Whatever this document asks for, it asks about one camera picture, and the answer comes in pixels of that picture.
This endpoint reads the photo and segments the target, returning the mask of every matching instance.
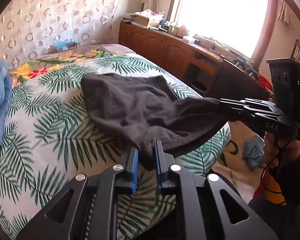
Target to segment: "window frame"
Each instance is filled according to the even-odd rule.
[[[169,11],[167,14],[167,20],[175,22],[180,14],[181,5],[183,0],[171,0]],[[254,52],[249,59],[249,63],[254,67],[259,68],[262,59],[268,48],[271,35],[274,29],[274,24],[276,20],[278,10],[278,0],[268,0],[268,6],[266,10],[265,20],[263,22],[260,37],[254,49]]]

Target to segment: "bed sheet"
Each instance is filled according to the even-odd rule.
[[[85,73],[163,75],[180,98],[200,97],[138,54],[119,54],[104,47],[84,49],[89,51],[48,55],[11,73],[17,83],[0,150],[0,224],[11,239],[76,174],[99,174],[117,163],[121,152],[130,150],[90,121],[80,87]],[[206,175],[229,140],[226,124],[205,144],[175,162],[194,174]],[[135,195],[119,196],[118,239],[140,235],[174,209],[175,196],[160,196],[156,187],[155,171],[140,165]]]

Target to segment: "human hand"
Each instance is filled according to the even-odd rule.
[[[269,165],[271,169],[279,165],[279,160],[276,158],[272,163],[272,159],[279,153],[279,149],[275,145],[274,135],[272,133],[266,132],[265,137],[265,146],[263,147],[263,161]],[[278,146],[283,148],[287,145],[289,139],[279,139]],[[300,155],[300,141],[293,139],[285,148],[285,154],[287,154],[288,162],[293,162]]]

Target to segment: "floral blanket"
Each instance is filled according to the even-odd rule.
[[[90,121],[80,87],[85,73],[163,75],[180,98],[199,97],[145,58],[104,48],[48,55],[11,73],[15,87],[0,149],[0,224],[11,239],[76,174],[99,174],[130,150]],[[226,124],[204,145],[175,161],[205,175],[229,140]],[[155,171],[140,165],[135,195],[119,196],[118,239],[140,235],[174,209],[175,196],[160,196],[156,187]]]

